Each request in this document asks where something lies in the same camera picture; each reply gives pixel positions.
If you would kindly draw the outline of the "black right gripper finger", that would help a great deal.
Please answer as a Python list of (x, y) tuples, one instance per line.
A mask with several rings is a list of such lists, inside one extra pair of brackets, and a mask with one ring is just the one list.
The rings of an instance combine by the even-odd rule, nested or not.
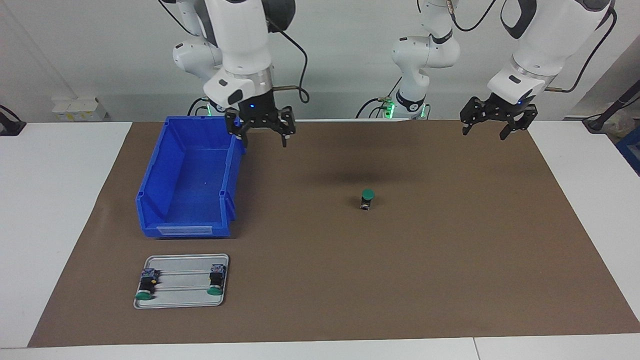
[(282, 147), (286, 148), (288, 139), (297, 132), (293, 108), (290, 105), (277, 110), (274, 131), (279, 134)]
[(236, 137), (241, 141), (242, 146), (247, 148), (249, 145), (247, 132), (250, 129), (250, 123), (240, 118), (238, 110), (226, 110), (226, 129), (228, 134)]

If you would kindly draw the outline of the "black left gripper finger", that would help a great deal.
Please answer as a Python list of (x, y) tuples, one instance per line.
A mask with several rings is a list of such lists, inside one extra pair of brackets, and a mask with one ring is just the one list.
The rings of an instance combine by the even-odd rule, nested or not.
[(462, 123), (462, 134), (468, 135), (474, 125), (492, 120), (493, 103), (489, 100), (480, 100), (477, 96), (473, 96), (462, 107), (460, 111), (460, 121)]
[(501, 141), (505, 141), (510, 134), (517, 131), (526, 131), (538, 114), (536, 105), (527, 105), (519, 112), (505, 112), (503, 119), (506, 121), (505, 127), (499, 133)]

